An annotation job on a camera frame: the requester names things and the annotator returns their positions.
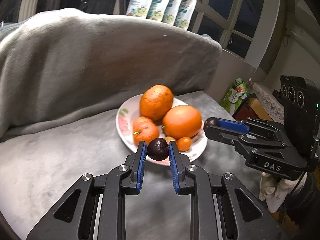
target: blue gripper pad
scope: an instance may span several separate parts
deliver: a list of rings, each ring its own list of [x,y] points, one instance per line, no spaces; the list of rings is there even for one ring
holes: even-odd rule
[[[220,127],[228,130],[236,131],[239,133],[249,133],[250,130],[241,122],[233,122],[229,120],[219,119]]]
[[[180,191],[178,168],[177,168],[176,159],[174,157],[174,152],[172,149],[171,142],[169,143],[169,160],[170,160],[170,169],[171,169],[171,175],[172,175],[173,188],[175,192],[178,194]]]
[[[137,172],[136,189],[137,189],[138,194],[140,193],[140,190],[142,189],[144,169],[146,166],[146,158],[147,158],[147,144],[144,143],[141,157],[140,157],[140,161],[139,161],[138,172]]]

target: white plate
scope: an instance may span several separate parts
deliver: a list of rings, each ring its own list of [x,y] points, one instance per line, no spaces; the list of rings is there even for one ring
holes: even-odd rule
[[[125,101],[122,106],[119,108],[117,115],[116,115],[116,127],[120,138],[123,142],[132,150],[134,153],[137,152],[137,146],[133,143],[132,137],[132,124],[134,119],[140,116],[139,111],[139,102],[142,95],[137,95],[135,97],[129,98]],[[187,105],[185,102],[177,98],[173,98],[172,107],[180,106],[180,105]],[[161,125],[158,126],[160,137],[164,138],[165,135],[162,131]],[[190,161],[194,161],[198,158],[204,151],[205,147],[207,146],[208,139],[204,135],[203,132],[203,121],[202,127],[199,133],[192,138],[192,145],[190,149],[186,152],[181,152],[187,155]],[[166,158],[163,161],[155,161],[147,156],[147,160],[165,166],[170,166],[169,158]]]

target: camera lens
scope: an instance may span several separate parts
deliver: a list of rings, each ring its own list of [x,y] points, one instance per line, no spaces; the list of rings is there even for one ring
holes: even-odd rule
[[[304,105],[304,96],[303,96],[303,93],[301,91],[298,92],[297,94],[297,103],[298,103],[298,106],[300,106],[301,108],[303,108],[303,105]]]
[[[292,86],[290,86],[288,89],[288,98],[289,98],[289,101],[293,104],[296,101],[296,92],[294,91]]]
[[[287,97],[287,88],[285,87],[285,85],[282,86],[282,95],[284,98]]]

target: hand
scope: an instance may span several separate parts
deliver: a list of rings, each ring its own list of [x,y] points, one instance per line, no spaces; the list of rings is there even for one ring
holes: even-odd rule
[[[288,194],[291,192],[292,194],[297,194],[302,189],[306,182],[307,173],[303,173],[302,176],[301,182],[295,188],[294,192],[292,192],[299,182],[300,177],[297,180],[279,180],[279,178],[275,178],[268,173],[262,172],[260,180],[260,200],[266,200],[268,209],[271,213],[276,212]]]

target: silver bolt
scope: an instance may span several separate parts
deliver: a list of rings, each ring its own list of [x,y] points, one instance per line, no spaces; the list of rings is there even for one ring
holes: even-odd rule
[[[235,178],[235,176],[233,176],[233,174],[231,173],[226,173],[224,175],[224,177],[227,179],[227,180],[233,180]]]
[[[119,171],[126,171],[128,169],[128,166],[125,164],[122,164],[119,166]]]
[[[88,174],[88,173],[84,174],[84,175],[82,175],[81,179],[84,180],[84,181],[90,180],[91,179],[91,174]]]
[[[195,171],[195,170],[197,169],[197,166],[195,166],[195,165],[193,165],[193,164],[190,164],[190,165],[187,166],[187,169],[188,169],[189,171]]]

